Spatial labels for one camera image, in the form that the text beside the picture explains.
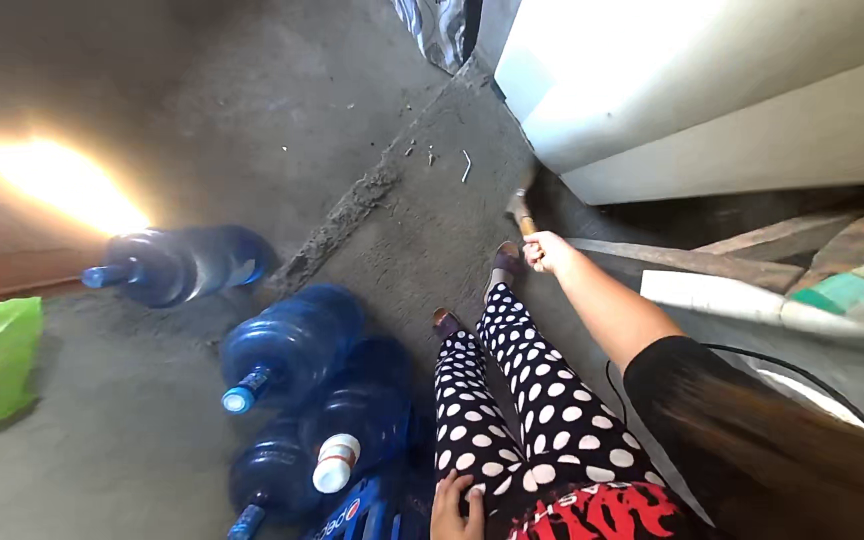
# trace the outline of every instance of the pepsi logo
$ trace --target pepsi logo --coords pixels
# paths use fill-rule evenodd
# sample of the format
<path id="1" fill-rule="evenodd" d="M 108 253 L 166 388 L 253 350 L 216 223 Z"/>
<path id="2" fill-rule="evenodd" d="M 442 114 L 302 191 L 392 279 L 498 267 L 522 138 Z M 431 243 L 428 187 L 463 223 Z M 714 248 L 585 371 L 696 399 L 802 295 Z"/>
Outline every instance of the pepsi logo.
<path id="1" fill-rule="evenodd" d="M 356 498 L 352 501 L 352 504 L 348 506 L 348 509 L 345 510 L 345 521 L 349 521 L 355 517 L 355 512 L 359 511 L 359 499 Z"/>

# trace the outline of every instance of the black sleeve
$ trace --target black sleeve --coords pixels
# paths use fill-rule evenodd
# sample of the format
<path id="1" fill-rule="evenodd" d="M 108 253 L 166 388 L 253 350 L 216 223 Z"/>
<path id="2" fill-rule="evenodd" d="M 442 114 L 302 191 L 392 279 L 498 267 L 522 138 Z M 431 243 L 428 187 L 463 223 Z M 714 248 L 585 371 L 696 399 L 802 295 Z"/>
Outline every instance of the black sleeve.
<path id="1" fill-rule="evenodd" d="M 626 368 L 623 381 L 642 423 L 665 449 L 702 508 L 717 522 L 725 496 L 752 479 L 718 455 L 692 443 L 664 411 L 675 397 L 679 381 L 695 381 L 701 376 L 779 396 L 761 380 L 682 336 L 661 338 L 642 350 Z"/>

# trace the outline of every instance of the polka dot leggings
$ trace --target polka dot leggings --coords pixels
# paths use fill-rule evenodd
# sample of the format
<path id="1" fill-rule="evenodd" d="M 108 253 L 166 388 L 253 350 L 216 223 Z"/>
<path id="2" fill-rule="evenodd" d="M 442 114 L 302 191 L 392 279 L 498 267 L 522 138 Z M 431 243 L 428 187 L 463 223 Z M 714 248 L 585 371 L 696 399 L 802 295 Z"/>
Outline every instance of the polka dot leggings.
<path id="1" fill-rule="evenodd" d="M 471 333 L 453 332 L 436 363 L 437 480 L 453 468 L 474 475 L 489 514 L 523 491 L 538 498 L 572 484 L 665 485 L 636 437 L 539 334 L 507 284 L 488 292 L 475 328 L 505 375 L 524 449 L 486 385 L 482 347 Z"/>

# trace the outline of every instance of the wooden hammer handle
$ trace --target wooden hammer handle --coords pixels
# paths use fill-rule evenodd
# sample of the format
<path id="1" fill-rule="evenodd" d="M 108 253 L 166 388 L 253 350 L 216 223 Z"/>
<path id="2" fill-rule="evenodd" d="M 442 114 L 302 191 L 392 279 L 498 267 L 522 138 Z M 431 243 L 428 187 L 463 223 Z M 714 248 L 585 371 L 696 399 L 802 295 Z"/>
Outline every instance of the wooden hammer handle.
<path id="1" fill-rule="evenodd" d="M 536 222 L 531 217 L 525 216 L 518 222 L 518 229 L 522 232 L 523 237 L 528 237 L 537 233 L 539 229 L 536 227 Z"/>

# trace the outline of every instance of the white bottle cap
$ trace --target white bottle cap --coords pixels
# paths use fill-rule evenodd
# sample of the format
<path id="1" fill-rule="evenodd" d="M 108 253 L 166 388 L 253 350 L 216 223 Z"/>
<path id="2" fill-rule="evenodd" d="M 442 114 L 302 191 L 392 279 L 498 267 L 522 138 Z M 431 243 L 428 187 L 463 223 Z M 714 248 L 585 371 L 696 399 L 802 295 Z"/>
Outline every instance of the white bottle cap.
<path id="1" fill-rule="evenodd" d="M 321 443 L 312 485 L 321 493 L 335 493 L 346 487 L 362 448 L 354 436 L 339 433 Z"/>

